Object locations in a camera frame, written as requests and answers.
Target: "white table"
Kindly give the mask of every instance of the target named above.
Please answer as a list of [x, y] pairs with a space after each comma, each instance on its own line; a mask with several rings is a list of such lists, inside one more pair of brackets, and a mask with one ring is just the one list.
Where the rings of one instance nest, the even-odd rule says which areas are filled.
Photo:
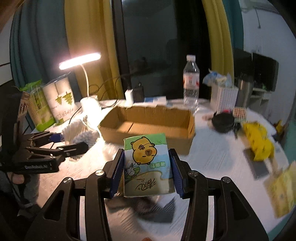
[[[120, 101], [118, 104], [124, 105], [124, 101]], [[171, 101], [169, 106], [172, 105], [182, 108], [182, 101]], [[243, 154], [243, 150], [246, 148], [244, 142], [240, 138], [236, 140], [233, 132], [220, 134], [211, 129], [208, 123], [202, 120], [202, 116], [213, 113], [213, 111], [209, 109], [208, 102], [204, 102], [200, 106], [200, 111], [195, 114], [196, 135], [192, 141], [190, 153], [188, 156], [180, 156], [180, 159], [187, 161], [191, 169], [199, 171], [206, 177], [221, 179], [223, 176], [229, 176], [254, 209], [266, 232], [271, 231], [283, 218], [276, 219], [274, 217], [269, 197], [263, 185], [266, 178], [259, 180], [253, 179], [253, 175]], [[109, 111], [110, 108], [102, 110], [102, 118]], [[265, 126], [269, 125], [261, 115], [255, 114], [251, 110], [247, 111], [247, 116], [250, 116], [250, 119], [253, 121], [257, 120]], [[48, 130], [60, 132], [65, 125], [67, 123], [57, 127], [50, 127]], [[106, 144], [100, 139], [78, 162], [66, 160], [61, 163], [59, 172], [40, 175], [38, 204], [40, 206], [44, 205], [63, 178], [72, 177], [73, 179], [81, 179], [88, 177], [98, 169], [102, 169], [107, 161], [113, 160], [120, 147], [114, 144]], [[153, 241], [179, 241], [183, 232], [189, 201], [180, 199], [176, 193], [170, 194], [166, 199], [170, 197], [175, 197], [176, 201], [174, 219], [170, 224], [159, 224], [140, 220], [136, 218], [130, 208], [119, 210], [116, 213], [110, 213], [107, 209], [113, 240], [138, 241], [144, 237], [150, 237]], [[214, 206], [213, 198], [209, 197], [209, 200], [207, 240], [212, 240]], [[80, 230], [81, 233], [85, 232], [83, 217], [81, 218]]]

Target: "brand logo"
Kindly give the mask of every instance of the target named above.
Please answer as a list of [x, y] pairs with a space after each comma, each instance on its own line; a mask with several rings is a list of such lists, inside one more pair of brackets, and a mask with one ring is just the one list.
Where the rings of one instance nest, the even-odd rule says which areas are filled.
[[47, 165], [32, 165], [32, 166], [25, 166], [26, 169], [41, 169], [41, 168], [48, 168]]

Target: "person's finger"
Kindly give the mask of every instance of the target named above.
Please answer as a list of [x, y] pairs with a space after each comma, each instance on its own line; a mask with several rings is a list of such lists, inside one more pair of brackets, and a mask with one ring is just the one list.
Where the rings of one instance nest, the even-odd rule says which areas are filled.
[[14, 184], [23, 184], [25, 181], [25, 177], [23, 175], [14, 174], [12, 172], [8, 172], [7, 176]]

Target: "thermos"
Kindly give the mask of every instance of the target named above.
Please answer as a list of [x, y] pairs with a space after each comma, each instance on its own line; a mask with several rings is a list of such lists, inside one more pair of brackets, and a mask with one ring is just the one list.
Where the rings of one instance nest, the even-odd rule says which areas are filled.
[[250, 75], [242, 74], [237, 80], [237, 100], [235, 106], [247, 108], [253, 91], [254, 80]]

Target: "open cardboard box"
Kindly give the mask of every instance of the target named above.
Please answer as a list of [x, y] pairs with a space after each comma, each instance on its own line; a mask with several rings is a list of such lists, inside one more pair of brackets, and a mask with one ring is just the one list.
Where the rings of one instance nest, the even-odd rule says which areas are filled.
[[123, 145], [123, 139], [165, 133], [168, 148], [179, 155], [188, 155], [195, 134], [194, 117], [189, 110], [164, 106], [130, 108], [115, 107], [98, 126], [106, 142]]

